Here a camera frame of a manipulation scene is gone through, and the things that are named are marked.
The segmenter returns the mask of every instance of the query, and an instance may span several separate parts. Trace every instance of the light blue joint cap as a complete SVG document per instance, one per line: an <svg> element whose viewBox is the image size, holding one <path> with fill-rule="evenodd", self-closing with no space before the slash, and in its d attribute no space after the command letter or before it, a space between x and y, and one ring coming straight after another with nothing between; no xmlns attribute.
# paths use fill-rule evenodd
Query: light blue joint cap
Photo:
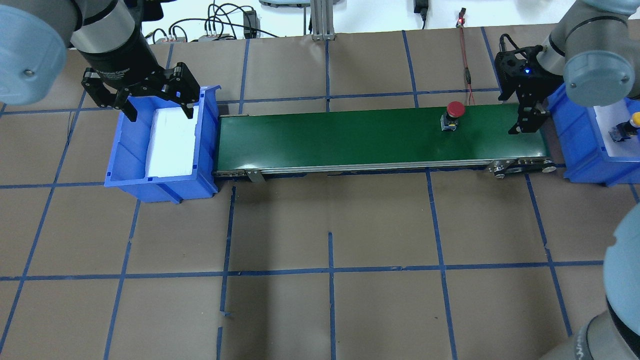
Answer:
<svg viewBox="0 0 640 360"><path fill-rule="evenodd" d="M627 59L610 51L585 51L564 67L569 98L581 106L607 106L624 99L634 86L636 72Z"/></svg>
<svg viewBox="0 0 640 360"><path fill-rule="evenodd" d="M0 101L42 100L67 62L67 47L50 25L28 12L0 5Z"/></svg>
<svg viewBox="0 0 640 360"><path fill-rule="evenodd" d="M633 15L640 7L640 0L582 0L582 2L594 8L623 15Z"/></svg>
<svg viewBox="0 0 640 360"><path fill-rule="evenodd" d="M604 288L616 315L640 335L640 205L622 220L604 258Z"/></svg>

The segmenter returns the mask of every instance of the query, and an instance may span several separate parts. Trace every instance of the metal post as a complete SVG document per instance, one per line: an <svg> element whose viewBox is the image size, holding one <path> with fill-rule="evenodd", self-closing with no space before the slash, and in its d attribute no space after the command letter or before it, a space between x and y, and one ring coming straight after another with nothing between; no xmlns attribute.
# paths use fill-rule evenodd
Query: metal post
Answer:
<svg viewBox="0 0 640 360"><path fill-rule="evenodd" d="M333 0L311 0L314 41L334 40Z"/></svg>

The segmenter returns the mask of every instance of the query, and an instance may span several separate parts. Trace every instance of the red wire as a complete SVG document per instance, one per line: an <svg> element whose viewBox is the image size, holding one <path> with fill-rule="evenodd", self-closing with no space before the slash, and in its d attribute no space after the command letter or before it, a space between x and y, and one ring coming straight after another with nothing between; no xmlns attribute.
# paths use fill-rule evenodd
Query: red wire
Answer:
<svg viewBox="0 0 640 360"><path fill-rule="evenodd" d="M465 71L467 68L469 68L468 66L468 62L467 62L467 44L465 41L465 30L463 29L462 26L460 26L460 47L462 50L462 62L464 63L465 66ZM467 103L469 105L476 104L476 98L474 97L474 89L471 87L471 84L467 84L467 88L469 90L469 98L467 100Z"/></svg>

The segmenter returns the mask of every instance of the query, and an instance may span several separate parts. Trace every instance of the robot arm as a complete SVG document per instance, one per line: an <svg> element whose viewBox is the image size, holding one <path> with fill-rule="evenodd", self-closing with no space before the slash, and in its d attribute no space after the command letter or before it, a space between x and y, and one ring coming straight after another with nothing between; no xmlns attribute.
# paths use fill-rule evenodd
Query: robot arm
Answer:
<svg viewBox="0 0 640 360"><path fill-rule="evenodd" d="M537 131L550 116L541 102L562 82L582 106L640 98L640 43L629 39L627 25L639 6L640 0L577 0L543 45L500 49L500 100L516 92L520 101L510 133Z"/></svg>
<svg viewBox="0 0 640 360"><path fill-rule="evenodd" d="M158 64L123 0L0 0L0 32L0 101L29 104L46 96L71 42L92 66L82 85L98 106L135 121L128 97L153 95L193 117L200 85L186 64Z"/></svg>

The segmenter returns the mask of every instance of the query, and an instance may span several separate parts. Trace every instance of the black ring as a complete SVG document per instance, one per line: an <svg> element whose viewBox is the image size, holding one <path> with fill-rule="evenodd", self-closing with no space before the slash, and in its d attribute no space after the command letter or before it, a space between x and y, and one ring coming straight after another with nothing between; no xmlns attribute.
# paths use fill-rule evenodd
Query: black ring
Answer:
<svg viewBox="0 0 640 360"><path fill-rule="evenodd" d="M609 300L607 299L607 307L611 313L613 324L620 333L620 336L625 340L625 343L629 346L631 351L640 359L640 335L636 334L633 330L629 329L625 323L620 320L618 315L613 311Z"/></svg>
<svg viewBox="0 0 640 360"><path fill-rule="evenodd" d="M551 34L549 34L549 45L551 45L551 48L557 52L558 54L560 54L562 57L565 57L566 54L564 53L564 51L560 50L560 48L558 47L558 45L556 45L556 43L553 41L553 39L551 39Z"/></svg>
<svg viewBox="0 0 640 360"><path fill-rule="evenodd" d="M629 27L629 25L627 25L627 22L622 20L619 17L615 17L615 16L598 16L598 17L592 17L590 19L587 19L583 22L581 22L580 24L577 24L575 27L573 27L573 29L571 29L571 31L569 31L569 34L567 34L566 38L569 38L571 36L571 34L573 34L574 31L578 30L579 27L589 24L590 22L594 22L594 21L598 21L598 20L615 20L615 21L619 21L621 23L623 23L626 27Z"/></svg>
<svg viewBox="0 0 640 360"><path fill-rule="evenodd" d="M83 21L82 10L80 10L80 6L76 2L76 0L69 0L69 1L71 1L71 6L73 6L76 9L77 20L76 20L76 28L74 29L74 31L77 31L77 30L80 30L80 28L82 28L82 21Z"/></svg>
<svg viewBox="0 0 640 360"><path fill-rule="evenodd" d="M102 11L100 11L99 13L97 13L97 14L95 14L93 16L90 16L90 17L86 18L84 20L84 24L83 25L84 26L91 25L94 22L98 22L98 21L104 19L107 15L109 15L113 11L113 9L116 8L117 4L118 4L118 0L111 0L109 5L105 9L103 9Z"/></svg>

